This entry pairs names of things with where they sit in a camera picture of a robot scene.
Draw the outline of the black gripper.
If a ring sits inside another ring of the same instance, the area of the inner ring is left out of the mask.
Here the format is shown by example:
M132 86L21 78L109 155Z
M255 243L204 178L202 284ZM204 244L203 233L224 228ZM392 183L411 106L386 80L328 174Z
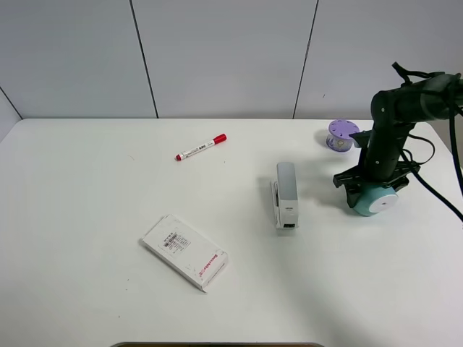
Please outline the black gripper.
M357 205L363 186L391 187L398 192L409 184L407 175L417 173L420 164L399 159L408 135L414 128L414 124L407 123L391 128L381 128L374 124L370 131L353 135L361 144L358 164L333 178L335 187L344 186L350 208Z

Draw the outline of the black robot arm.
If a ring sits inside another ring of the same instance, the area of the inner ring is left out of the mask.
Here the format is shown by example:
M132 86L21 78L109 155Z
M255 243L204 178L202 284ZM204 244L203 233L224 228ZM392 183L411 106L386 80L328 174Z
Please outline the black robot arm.
M412 174L454 213L458 209L419 175L421 164L404 146L417 123L447 120L451 140L456 139L455 118L462 114L462 78L444 72L405 71L403 83L374 95L369 131L344 132L340 137L361 149L356 166L334 175L335 187L343 187L347 204L360 215L370 216L388 208L397 192L409 184Z

